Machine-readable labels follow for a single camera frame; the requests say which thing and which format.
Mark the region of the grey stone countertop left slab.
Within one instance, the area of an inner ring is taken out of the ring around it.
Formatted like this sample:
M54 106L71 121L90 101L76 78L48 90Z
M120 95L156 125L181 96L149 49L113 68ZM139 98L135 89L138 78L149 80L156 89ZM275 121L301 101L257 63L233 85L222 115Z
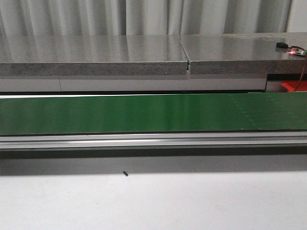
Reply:
M184 75L175 35L38 35L0 38L2 76Z

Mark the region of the red plastic tray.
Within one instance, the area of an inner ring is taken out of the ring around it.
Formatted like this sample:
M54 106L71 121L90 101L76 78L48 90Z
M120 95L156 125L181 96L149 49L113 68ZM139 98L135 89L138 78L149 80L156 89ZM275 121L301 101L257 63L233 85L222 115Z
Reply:
M307 81L302 80L288 80L283 81L281 85L287 89L288 92L306 92L307 91Z

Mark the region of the grey stone countertop slab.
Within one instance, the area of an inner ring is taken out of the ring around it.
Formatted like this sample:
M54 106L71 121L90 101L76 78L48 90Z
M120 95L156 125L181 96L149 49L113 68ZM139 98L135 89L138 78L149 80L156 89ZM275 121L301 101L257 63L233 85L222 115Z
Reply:
M175 35L38 35L0 38L2 76L184 75Z
M278 42L307 47L307 34L190 34L180 41L191 74L298 74L304 58L277 49Z

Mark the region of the white pleated curtain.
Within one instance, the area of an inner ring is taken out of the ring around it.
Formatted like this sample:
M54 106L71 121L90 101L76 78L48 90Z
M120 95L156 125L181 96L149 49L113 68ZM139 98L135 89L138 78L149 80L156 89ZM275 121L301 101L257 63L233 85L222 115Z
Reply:
M3 0L1 35L304 32L304 0Z

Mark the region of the grey stone countertop right slab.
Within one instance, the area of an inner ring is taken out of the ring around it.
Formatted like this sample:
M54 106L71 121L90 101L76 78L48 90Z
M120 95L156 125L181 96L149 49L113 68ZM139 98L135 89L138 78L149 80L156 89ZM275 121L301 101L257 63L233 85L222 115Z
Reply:
M277 49L278 42L307 47L307 34L190 34L180 41L191 74L298 74L304 58Z

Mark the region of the small sensor circuit board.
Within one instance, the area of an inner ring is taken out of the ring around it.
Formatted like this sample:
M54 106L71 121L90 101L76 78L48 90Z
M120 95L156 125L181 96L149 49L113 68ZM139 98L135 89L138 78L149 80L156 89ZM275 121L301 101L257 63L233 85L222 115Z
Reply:
M305 49L303 49L302 47L300 47L300 46L289 46L287 43L283 43L283 42L277 42L276 48L286 49L286 51L290 55L297 55L297 56L305 57L306 54L307 54L307 51Z

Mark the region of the green conveyor belt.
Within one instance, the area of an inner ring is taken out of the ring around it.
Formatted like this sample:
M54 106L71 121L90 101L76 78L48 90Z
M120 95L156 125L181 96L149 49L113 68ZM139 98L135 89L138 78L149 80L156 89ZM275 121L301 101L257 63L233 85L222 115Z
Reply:
M5 96L3 150L304 146L307 94Z

